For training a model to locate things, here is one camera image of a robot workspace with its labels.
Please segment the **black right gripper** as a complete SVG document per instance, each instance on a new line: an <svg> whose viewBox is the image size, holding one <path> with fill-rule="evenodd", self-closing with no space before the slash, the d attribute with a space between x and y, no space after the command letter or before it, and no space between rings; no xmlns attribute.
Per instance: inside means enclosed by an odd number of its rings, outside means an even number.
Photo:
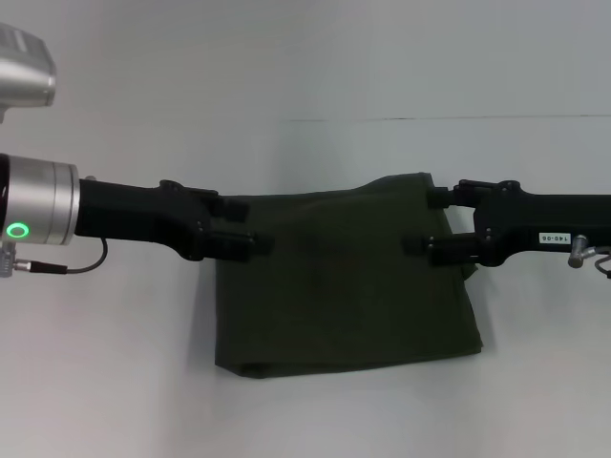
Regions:
<svg viewBox="0 0 611 458"><path fill-rule="evenodd" d="M578 236L587 239L588 247L610 247L608 195L536 195L515 180L461 179L453 188L431 188L427 204L430 209L475 208L475 233L402 238L406 256L433 266L497 267L522 252L570 253Z"/></svg>

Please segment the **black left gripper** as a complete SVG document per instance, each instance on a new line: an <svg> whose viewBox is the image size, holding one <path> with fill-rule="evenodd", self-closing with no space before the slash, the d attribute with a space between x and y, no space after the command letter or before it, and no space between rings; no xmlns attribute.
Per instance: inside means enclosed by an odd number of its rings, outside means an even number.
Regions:
<svg viewBox="0 0 611 458"><path fill-rule="evenodd" d="M156 243L185 260L249 261L268 256L275 244L270 236L211 232L211 217L245 222L247 216L246 202L172 180L142 188L82 179L74 233Z"/></svg>

